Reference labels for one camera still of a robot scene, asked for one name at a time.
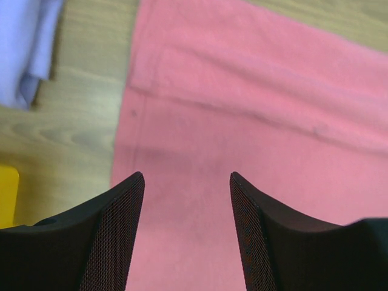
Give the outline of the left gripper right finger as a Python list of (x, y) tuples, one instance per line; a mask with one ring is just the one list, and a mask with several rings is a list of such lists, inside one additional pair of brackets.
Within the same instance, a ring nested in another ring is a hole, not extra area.
[(321, 221), (237, 172), (230, 196), (247, 290), (387, 289), (387, 219)]

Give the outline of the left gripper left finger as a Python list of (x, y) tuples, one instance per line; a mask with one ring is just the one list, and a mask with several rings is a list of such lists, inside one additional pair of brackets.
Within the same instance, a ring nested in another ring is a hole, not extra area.
[(124, 290), (145, 181), (114, 188), (32, 226), (1, 230), (2, 290)]

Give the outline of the red t shirt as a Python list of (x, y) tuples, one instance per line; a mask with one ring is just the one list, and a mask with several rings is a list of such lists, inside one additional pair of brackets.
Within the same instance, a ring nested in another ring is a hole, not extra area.
[(243, 290), (229, 177), (387, 215), (387, 55), (244, 1), (141, 1), (112, 184), (145, 195), (128, 290)]

